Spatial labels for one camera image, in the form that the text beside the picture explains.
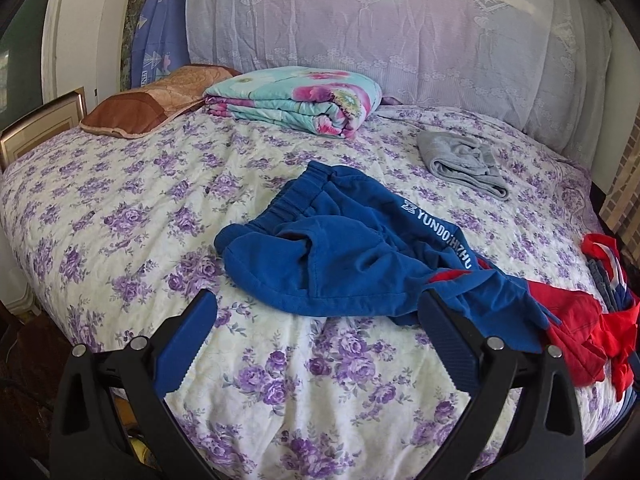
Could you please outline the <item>lavender lace headboard cover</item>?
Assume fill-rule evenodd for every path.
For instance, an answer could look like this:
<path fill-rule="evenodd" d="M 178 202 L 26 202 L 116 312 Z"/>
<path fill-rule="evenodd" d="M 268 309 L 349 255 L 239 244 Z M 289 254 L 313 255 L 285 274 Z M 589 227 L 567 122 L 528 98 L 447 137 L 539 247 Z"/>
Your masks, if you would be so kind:
<path fill-rule="evenodd" d="M 401 104 L 500 119 L 584 167 L 610 27 L 598 0 L 186 0 L 195 63 L 350 70 Z"/>

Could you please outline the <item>folded grey garment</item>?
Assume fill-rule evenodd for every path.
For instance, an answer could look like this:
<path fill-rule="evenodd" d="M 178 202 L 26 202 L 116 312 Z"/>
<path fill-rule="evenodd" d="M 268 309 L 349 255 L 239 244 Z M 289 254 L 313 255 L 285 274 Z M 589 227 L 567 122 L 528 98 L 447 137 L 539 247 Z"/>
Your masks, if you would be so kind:
<path fill-rule="evenodd" d="M 424 165 L 435 177 L 503 202 L 509 199 L 506 180 L 487 144 L 469 136 L 433 129 L 421 131 L 416 144 Z"/>

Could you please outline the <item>blue track pants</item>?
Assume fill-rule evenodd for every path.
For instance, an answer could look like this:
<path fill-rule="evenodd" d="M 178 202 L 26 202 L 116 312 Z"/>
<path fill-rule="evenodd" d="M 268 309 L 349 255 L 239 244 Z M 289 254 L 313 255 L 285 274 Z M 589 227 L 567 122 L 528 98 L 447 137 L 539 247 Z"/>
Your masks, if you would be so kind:
<path fill-rule="evenodd" d="M 526 281 L 478 258 L 458 226 L 346 166 L 310 162 L 214 247 L 239 288 L 297 315 L 414 325 L 431 290 L 482 335 L 529 352 L 559 321 Z"/>

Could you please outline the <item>red and blue clothes pile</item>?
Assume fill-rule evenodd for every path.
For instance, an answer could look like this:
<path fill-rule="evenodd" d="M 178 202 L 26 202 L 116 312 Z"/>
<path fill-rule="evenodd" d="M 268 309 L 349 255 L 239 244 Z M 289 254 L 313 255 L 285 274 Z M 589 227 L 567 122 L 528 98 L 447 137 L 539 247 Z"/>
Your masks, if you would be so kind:
<path fill-rule="evenodd" d="M 621 401 L 634 383 L 639 298 L 628 287 L 613 237 L 590 233 L 580 248 L 613 295 L 609 307 L 588 292 L 533 281 L 527 283 L 529 293 L 552 314 L 547 339 L 561 349 L 573 384 L 582 388 L 609 379 Z"/>

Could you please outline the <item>brown satin pillow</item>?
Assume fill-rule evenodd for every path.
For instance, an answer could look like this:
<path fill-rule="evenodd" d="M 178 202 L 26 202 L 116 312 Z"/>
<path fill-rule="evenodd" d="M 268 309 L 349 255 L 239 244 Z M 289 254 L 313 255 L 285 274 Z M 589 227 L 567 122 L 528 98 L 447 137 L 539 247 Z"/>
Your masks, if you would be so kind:
<path fill-rule="evenodd" d="M 182 66 L 158 81 L 110 96 L 82 118 L 79 127 L 98 136 L 144 138 L 200 108 L 207 88 L 239 74 L 218 65 Z"/>

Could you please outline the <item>brick pattern curtain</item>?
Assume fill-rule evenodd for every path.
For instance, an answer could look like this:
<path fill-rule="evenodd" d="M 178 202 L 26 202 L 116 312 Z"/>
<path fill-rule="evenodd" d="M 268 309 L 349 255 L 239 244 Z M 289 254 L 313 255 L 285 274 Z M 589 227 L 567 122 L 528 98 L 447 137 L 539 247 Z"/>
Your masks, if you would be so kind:
<path fill-rule="evenodd" d="M 600 218 L 623 243 L 624 253 L 639 264 L 640 226 L 639 114 L 618 164 L 616 176 L 600 210 Z"/>

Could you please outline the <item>purple floral bedspread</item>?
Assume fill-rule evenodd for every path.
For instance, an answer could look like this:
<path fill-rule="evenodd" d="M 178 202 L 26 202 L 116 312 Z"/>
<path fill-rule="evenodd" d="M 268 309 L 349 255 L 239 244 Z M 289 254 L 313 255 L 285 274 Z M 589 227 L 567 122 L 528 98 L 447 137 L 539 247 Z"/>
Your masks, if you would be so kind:
<path fill-rule="evenodd" d="M 487 144 L 503 202 L 431 174 L 416 139 Z M 350 140 L 195 112 L 129 141 L 72 129 L 1 177 L 1 224 L 67 338 L 122 348 L 202 288 L 217 324 L 168 404 L 209 463 L 238 479 L 408 479 L 468 396 L 427 336 L 386 318 L 298 318 L 237 289 L 213 250 L 313 160 L 356 168 L 463 231 L 507 274 L 596 292 L 580 249 L 597 231 L 582 168 L 504 122 L 450 107 L 383 106 Z"/>

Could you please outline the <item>folded teal floral quilt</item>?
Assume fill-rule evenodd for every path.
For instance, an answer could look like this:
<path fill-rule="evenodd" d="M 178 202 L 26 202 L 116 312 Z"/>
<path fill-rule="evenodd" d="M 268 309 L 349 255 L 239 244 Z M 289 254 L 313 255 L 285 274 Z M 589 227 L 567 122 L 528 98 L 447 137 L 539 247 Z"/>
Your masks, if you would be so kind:
<path fill-rule="evenodd" d="M 254 70 L 204 92 L 209 114 L 334 138 L 353 136 L 382 96 L 380 85 L 367 76 L 302 66 Z"/>

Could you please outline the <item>blue patterned cushion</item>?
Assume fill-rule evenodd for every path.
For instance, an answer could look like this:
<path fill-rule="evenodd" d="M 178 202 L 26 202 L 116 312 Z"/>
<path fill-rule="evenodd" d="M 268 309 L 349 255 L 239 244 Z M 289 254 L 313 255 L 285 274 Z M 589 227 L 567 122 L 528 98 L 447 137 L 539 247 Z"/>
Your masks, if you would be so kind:
<path fill-rule="evenodd" d="M 134 31 L 131 87 L 143 87 L 190 63 L 186 0 L 145 0 Z"/>

